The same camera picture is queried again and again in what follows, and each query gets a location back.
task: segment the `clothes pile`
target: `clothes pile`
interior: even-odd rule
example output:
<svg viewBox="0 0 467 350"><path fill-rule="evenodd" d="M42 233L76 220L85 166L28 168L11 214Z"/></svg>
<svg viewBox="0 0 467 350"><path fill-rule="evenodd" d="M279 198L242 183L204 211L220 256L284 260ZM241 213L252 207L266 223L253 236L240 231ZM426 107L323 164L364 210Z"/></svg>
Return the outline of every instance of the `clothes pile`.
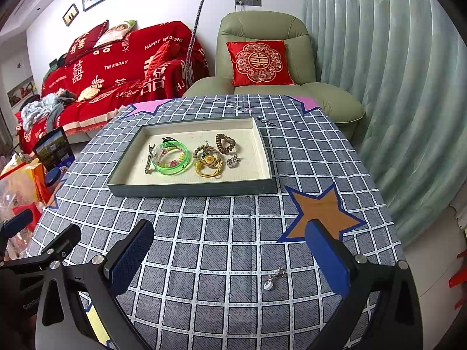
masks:
<svg viewBox="0 0 467 350"><path fill-rule="evenodd" d="M68 90L59 90L56 94L49 93L39 101L33 101L21 111L23 129L29 132L33 125L47 118L47 132L55 129L55 120L63 112L65 105L76 101L76 95Z"/></svg>

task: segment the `gray checkered tablecloth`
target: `gray checkered tablecloth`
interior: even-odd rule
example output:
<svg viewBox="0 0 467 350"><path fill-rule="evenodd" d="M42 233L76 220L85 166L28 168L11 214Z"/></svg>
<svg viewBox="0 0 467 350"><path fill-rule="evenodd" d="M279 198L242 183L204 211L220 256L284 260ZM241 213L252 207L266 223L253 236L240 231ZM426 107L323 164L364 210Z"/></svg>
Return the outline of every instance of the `gray checkered tablecloth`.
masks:
<svg viewBox="0 0 467 350"><path fill-rule="evenodd" d="M371 176L320 109L303 114L287 96L224 95L174 99L155 115L124 117L130 110L107 124L71 166L57 194L58 209L44 213L29 255L75 223L81 242L66 262L81 264L108 252L141 218L153 222L152 248L118 297L151 347L300 350L312 342L340 296L330 291L305 242L277 243L297 216L285 186L319 195L335 183L343 208L368 223L344 234L347 248L374 263L403 259ZM258 119L279 193L121 198L109 191L107 178L141 125L243 115ZM266 276L279 266L286 276L263 290ZM349 346L361 338L376 297L368 300ZM85 306L88 299L83 294Z"/></svg>

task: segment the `tray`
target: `tray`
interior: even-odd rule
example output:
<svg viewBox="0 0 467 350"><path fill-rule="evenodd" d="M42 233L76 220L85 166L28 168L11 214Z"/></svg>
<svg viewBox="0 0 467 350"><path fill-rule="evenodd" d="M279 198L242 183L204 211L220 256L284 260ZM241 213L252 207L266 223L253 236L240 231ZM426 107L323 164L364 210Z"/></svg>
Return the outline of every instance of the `tray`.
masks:
<svg viewBox="0 0 467 350"><path fill-rule="evenodd" d="M237 146L230 154L238 154L240 162L228 168L224 155L224 169L215 178L202 178L193 166L193 151L205 145L216 147L216 135L223 133L235 139ZM170 136L183 143L190 153L190 164L179 174L163 175L151 167L145 174L149 145L162 143ZM204 172L213 170L204 168ZM107 186L117 197L185 197L233 196L277 193L276 181L264 142L253 117L222 117L144 125L135 134L114 167Z"/></svg>

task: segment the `sofa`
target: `sofa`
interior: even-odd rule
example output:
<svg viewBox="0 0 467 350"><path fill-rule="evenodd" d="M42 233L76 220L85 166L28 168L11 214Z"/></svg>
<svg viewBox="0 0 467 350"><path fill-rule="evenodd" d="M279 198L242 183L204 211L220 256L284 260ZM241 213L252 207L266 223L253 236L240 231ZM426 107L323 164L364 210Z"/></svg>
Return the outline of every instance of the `sofa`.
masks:
<svg viewBox="0 0 467 350"><path fill-rule="evenodd" d="M42 97L61 89L76 96L90 86L100 89L92 100L65 106L54 127L63 126L70 143L87 142L122 107L181 97L187 89L185 60L190 39L190 29L180 21L158 24L131 31L123 40L104 44L53 71L42 85ZM191 61L194 80L209 75L198 41L194 44ZM47 128L47 118L44 118L26 132L21 113L16 117L20 123L16 132L25 153L31 153L38 140L54 129Z"/></svg>
<svg viewBox="0 0 467 350"><path fill-rule="evenodd" d="M280 40L285 42L288 69L295 85L234 87L226 43ZM362 104L350 93L316 82L311 38L305 24L297 17L273 11L249 10L225 16L217 37L215 76L196 81L183 96L242 94L312 97L348 139L365 114Z"/></svg>

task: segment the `blue gripper pad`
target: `blue gripper pad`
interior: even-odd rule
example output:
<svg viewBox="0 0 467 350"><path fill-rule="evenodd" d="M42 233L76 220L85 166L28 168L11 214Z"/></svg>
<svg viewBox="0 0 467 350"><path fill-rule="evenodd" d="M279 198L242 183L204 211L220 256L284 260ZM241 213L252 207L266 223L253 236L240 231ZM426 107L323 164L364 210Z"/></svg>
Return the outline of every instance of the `blue gripper pad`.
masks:
<svg viewBox="0 0 467 350"><path fill-rule="evenodd" d="M121 295L127 291L144 257L151 248L153 237L154 229L151 222L141 220L127 238L118 241L112 247L109 254L117 245L125 245L125 242L129 240L109 270L110 292L113 296Z"/></svg>
<svg viewBox="0 0 467 350"><path fill-rule="evenodd" d="M25 209L3 224L1 234L5 237L12 238L29 225L32 222L32 219L33 216L31 209Z"/></svg>
<svg viewBox="0 0 467 350"><path fill-rule="evenodd" d="M305 227L305 242L332 291L340 294L344 299L350 290L349 269L339 255L334 252L314 221L310 221Z"/></svg>

